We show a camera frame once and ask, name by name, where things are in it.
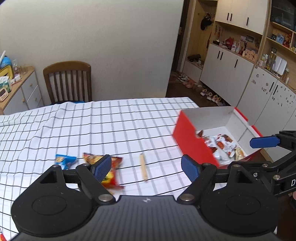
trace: open cardboard box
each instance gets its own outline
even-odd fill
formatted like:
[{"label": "open cardboard box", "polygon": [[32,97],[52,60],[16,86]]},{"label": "open cardboard box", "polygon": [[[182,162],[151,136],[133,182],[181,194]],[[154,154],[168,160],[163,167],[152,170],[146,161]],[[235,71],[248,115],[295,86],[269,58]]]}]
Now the open cardboard box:
[{"label": "open cardboard box", "polygon": [[[173,132],[173,137],[183,154],[189,155],[199,164],[207,162],[223,168],[214,158],[203,138],[196,135],[201,130],[203,135],[228,135],[245,154],[240,161],[251,160],[254,153],[260,150],[251,148],[250,140],[262,135],[255,126],[249,125],[248,119],[236,107],[202,107],[182,110]],[[223,158],[229,158],[221,149],[219,153],[224,154]]]}]

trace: door frame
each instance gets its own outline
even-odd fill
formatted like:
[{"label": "door frame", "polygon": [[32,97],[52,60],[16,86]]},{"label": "door frame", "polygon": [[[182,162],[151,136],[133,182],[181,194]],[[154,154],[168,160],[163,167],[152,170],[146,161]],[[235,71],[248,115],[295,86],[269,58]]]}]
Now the door frame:
[{"label": "door frame", "polygon": [[190,3],[190,0],[184,0],[181,20],[180,20],[180,26],[179,26],[179,32],[178,32],[178,38],[177,38],[173,62],[172,62],[172,68],[171,68],[172,71],[176,71],[178,68],[181,49],[182,49],[182,45],[183,45],[183,37],[184,37],[185,29],[186,29],[189,3]]}]

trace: white wall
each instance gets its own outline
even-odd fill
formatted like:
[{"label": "white wall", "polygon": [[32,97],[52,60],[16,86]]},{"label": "white wall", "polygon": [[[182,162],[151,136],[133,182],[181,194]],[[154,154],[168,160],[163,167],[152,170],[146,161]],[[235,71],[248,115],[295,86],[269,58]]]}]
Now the white wall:
[{"label": "white wall", "polygon": [[42,71],[79,60],[92,67],[93,100],[164,97],[183,0],[6,0],[2,50]]}]

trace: table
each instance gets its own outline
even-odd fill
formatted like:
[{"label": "table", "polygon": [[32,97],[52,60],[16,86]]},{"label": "table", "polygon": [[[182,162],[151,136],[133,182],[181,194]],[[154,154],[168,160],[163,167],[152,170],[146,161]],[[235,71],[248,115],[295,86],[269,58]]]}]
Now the table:
[{"label": "table", "polygon": [[[83,152],[123,157],[119,195],[174,195],[191,183],[181,169],[172,135],[179,111],[198,107],[184,98],[129,99],[74,104],[66,102],[0,116],[0,228],[6,239],[18,231],[10,215],[13,201],[45,170],[56,154]],[[139,155],[146,160],[144,181]],[[76,184],[68,187],[77,189]]]}]

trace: grid pattern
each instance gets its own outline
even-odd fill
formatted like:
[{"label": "grid pattern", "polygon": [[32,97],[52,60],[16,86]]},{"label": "grid pattern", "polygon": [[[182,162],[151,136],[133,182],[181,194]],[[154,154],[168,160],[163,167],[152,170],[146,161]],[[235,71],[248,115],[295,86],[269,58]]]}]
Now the grid pattern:
[{"label": "grid pattern", "polygon": [[[181,169],[172,132],[181,109],[198,107],[184,98],[129,99],[46,106],[0,116],[0,228],[6,239],[17,234],[10,215],[13,201],[45,170],[55,155],[83,152],[123,157],[119,195],[174,195],[191,183]],[[142,178],[139,155],[146,160]]]}]

